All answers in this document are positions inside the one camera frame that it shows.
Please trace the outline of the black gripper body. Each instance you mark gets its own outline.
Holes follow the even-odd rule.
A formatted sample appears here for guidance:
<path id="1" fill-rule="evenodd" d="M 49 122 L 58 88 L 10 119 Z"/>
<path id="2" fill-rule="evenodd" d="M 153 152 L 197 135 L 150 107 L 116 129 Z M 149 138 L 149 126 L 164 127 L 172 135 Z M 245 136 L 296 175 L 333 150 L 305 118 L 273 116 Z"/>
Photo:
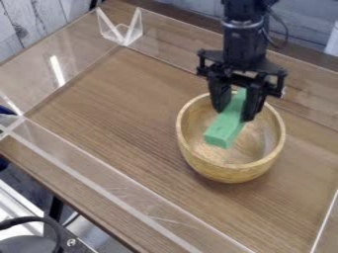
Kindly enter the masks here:
<path id="1" fill-rule="evenodd" d="M 205 79 L 210 73 L 228 80 L 231 85 L 247 88 L 252 82 L 263 82 L 267 96 L 280 97 L 285 70 L 267 60 L 269 19 L 221 20 L 222 47 L 200 49 L 196 74 Z"/>

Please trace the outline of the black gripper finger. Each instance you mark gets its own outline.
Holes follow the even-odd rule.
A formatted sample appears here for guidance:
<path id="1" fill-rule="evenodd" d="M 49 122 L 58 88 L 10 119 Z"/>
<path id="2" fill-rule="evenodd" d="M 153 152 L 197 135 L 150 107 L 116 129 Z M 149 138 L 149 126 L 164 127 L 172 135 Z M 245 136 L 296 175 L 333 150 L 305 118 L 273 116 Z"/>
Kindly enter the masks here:
<path id="1" fill-rule="evenodd" d="M 249 122 L 261 111 L 268 92 L 263 82 L 252 82 L 245 90 L 247 95 L 241 112 L 241 120 L 244 122 Z"/>
<path id="2" fill-rule="evenodd" d="M 210 105 L 221 113 L 231 101 L 231 84 L 224 77 L 210 73 L 206 77 Z"/>

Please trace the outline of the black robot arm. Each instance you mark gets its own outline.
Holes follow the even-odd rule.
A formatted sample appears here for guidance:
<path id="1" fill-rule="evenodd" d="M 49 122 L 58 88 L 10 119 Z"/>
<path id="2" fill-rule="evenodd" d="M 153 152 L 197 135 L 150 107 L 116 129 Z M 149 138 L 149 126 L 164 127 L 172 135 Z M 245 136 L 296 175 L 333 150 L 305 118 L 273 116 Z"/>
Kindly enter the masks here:
<path id="1" fill-rule="evenodd" d="M 281 97 L 285 69 L 267 59 L 273 43 L 269 17 L 279 0 L 221 0 L 222 47 L 197 51 L 196 74 L 208 82 L 210 105 L 220 113 L 231 101 L 231 86 L 247 91 L 241 120 L 249 122 L 261 111 L 268 96 Z"/>

